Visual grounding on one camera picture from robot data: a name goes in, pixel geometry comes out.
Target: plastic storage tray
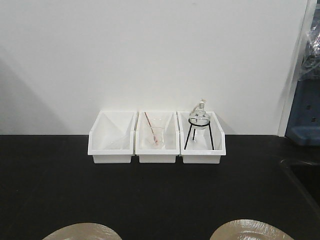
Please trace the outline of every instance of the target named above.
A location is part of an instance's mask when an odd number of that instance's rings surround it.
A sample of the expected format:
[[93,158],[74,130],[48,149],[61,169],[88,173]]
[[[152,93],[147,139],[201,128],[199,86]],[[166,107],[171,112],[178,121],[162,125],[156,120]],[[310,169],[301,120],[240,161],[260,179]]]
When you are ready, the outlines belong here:
[[101,111],[89,133],[88,155],[96,164],[130,163],[137,112]]
[[157,149],[153,145],[153,132],[148,123],[145,112],[139,112],[136,134],[135,153],[139,155],[140,163],[175,163],[180,154],[179,128],[176,112],[146,112],[150,124],[155,128],[162,128],[160,138],[163,146]]
[[185,164],[218,164],[220,157],[226,155],[225,133],[213,111],[207,112],[210,119],[210,127],[212,131],[213,146],[212,150],[209,127],[196,130],[195,138],[193,138],[193,130],[190,133],[186,149],[185,143],[187,140],[190,123],[189,112],[178,111],[178,120],[180,127],[180,149]]

